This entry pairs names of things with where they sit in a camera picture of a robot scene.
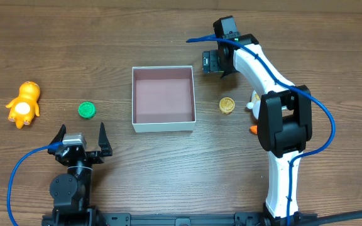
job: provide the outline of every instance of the orange object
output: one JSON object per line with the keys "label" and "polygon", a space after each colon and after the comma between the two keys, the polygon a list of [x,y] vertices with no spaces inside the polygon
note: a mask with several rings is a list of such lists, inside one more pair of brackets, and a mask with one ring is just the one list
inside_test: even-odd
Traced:
{"label": "orange object", "polygon": [[8,120],[16,123],[21,129],[24,125],[30,125],[31,120],[40,116],[40,108],[37,100],[40,96],[40,88],[34,82],[25,82],[19,88],[19,96],[13,99],[6,107],[10,108]]}
{"label": "orange object", "polygon": [[253,133],[253,134],[256,134],[256,135],[258,135],[258,126],[251,126],[251,132]]}
{"label": "orange object", "polygon": [[230,97],[225,97],[220,100],[219,108],[221,112],[228,114],[231,113],[236,107],[236,103]]}

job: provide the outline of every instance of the green bottle cap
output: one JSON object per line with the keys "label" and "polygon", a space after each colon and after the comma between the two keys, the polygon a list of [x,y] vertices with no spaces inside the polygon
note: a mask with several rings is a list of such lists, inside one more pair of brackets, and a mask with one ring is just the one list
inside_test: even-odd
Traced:
{"label": "green bottle cap", "polygon": [[83,102],[79,105],[78,113],[84,119],[91,119],[96,114],[96,108],[92,102]]}

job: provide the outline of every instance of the white belly of toy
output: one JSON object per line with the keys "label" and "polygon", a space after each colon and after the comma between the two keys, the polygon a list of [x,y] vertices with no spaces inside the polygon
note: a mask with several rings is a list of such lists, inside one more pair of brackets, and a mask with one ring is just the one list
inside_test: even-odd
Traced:
{"label": "white belly of toy", "polygon": [[19,114],[27,114],[30,112],[30,105],[25,102],[20,102],[16,105],[15,111]]}

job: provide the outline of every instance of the wooden tabletop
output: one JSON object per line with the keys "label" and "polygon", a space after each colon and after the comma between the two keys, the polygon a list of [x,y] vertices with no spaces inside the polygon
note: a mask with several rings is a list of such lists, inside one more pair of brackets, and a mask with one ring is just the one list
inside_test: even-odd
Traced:
{"label": "wooden tabletop", "polygon": [[[253,91],[239,73],[220,80],[202,73],[202,51],[185,43],[213,33],[233,15],[242,33],[259,40],[268,59],[296,85],[305,84],[332,112],[336,138],[300,164],[301,212],[330,215],[362,209],[362,14],[263,11],[54,8],[0,6],[0,225],[9,225],[6,192],[18,160],[48,144],[65,124],[97,148],[106,125],[113,157],[94,167],[92,203],[103,212],[234,213],[261,211],[268,192],[268,157],[249,132],[245,111]],[[193,132],[136,134],[131,125],[133,66],[192,65],[197,123]],[[5,108],[19,86],[41,87],[41,116],[17,129]],[[222,97],[236,109],[220,113]],[[96,116],[83,120],[80,103]],[[323,145],[327,117],[312,106],[307,150]],[[41,152],[19,168],[12,209],[19,225],[39,225],[53,199],[51,180],[66,169]],[[362,221],[346,222],[359,225]]]}

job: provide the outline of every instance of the open box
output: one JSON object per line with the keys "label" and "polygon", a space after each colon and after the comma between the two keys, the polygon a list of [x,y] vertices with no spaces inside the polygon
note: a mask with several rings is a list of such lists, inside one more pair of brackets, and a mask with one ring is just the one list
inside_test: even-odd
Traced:
{"label": "open box", "polygon": [[132,68],[135,132],[193,131],[195,122],[192,66]]}

